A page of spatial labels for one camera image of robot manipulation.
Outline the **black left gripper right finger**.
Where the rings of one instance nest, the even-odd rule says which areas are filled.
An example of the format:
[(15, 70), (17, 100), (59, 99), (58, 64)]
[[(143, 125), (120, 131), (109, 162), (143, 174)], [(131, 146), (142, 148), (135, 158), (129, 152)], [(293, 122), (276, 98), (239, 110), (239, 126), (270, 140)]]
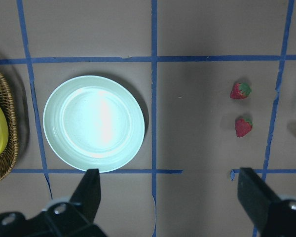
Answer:
[(237, 197), (258, 230), (265, 229), (270, 206), (281, 202), (275, 192), (249, 167), (239, 170)]

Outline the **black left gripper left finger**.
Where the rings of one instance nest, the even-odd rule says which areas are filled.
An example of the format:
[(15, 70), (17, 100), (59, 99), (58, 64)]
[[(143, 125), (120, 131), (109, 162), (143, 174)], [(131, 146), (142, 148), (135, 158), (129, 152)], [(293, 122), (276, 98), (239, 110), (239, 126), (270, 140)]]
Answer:
[(78, 211), (94, 222), (100, 205), (100, 173), (98, 169), (88, 169), (70, 198)]

